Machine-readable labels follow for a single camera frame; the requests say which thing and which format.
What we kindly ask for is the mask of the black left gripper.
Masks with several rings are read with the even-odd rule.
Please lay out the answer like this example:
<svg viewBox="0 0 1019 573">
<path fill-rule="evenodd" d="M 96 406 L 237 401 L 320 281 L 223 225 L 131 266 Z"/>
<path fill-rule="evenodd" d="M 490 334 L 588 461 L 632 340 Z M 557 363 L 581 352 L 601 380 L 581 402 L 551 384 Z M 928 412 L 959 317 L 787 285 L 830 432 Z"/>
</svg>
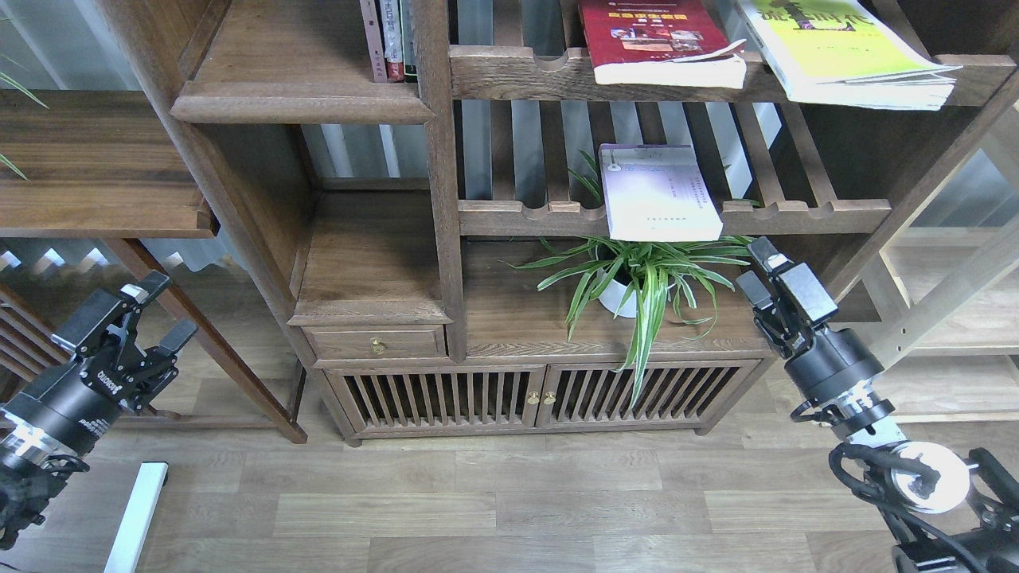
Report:
<svg viewBox="0 0 1019 573">
<path fill-rule="evenodd" d="M 135 344 L 142 309 L 167 290 L 152 271 L 139 284 L 98 289 L 51 334 L 73 353 L 14 397 L 14 447 L 93 447 L 124 413 L 138 415 L 178 376 L 178 353 L 199 327 L 174 327 L 149 349 Z"/>
</svg>

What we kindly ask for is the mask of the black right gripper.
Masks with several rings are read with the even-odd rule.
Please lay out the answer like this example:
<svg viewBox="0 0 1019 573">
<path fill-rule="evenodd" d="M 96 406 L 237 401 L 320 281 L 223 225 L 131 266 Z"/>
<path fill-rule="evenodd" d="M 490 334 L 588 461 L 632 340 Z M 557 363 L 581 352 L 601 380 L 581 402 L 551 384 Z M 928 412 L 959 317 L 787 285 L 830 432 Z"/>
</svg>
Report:
<svg viewBox="0 0 1019 573">
<path fill-rule="evenodd" d="M 753 271 L 736 279 L 752 305 L 755 323 L 786 360 L 785 370 L 812 406 L 827 403 L 873 380 L 884 371 L 851 329 L 833 330 L 836 301 L 804 262 L 779 253 L 768 238 L 748 245 L 749 255 L 767 279 Z"/>
</svg>

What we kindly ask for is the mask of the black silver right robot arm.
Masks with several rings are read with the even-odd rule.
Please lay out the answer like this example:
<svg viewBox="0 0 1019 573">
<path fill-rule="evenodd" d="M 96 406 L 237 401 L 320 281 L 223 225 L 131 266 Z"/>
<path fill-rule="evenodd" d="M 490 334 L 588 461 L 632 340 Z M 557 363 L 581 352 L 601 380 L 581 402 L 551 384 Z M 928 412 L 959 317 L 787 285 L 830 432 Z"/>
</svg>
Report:
<svg viewBox="0 0 1019 573">
<path fill-rule="evenodd" d="M 871 387 L 884 368 L 854 331 L 830 328 L 838 308 L 813 271 L 767 238 L 748 251 L 763 276 L 747 272 L 736 281 L 803 396 L 792 420 L 825 424 L 838 437 L 830 470 L 880 512 L 896 540 L 896 569 L 1015 572 L 1016 480 L 982 447 L 961 457 L 907 439 L 892 403 Z"/>
</svg>

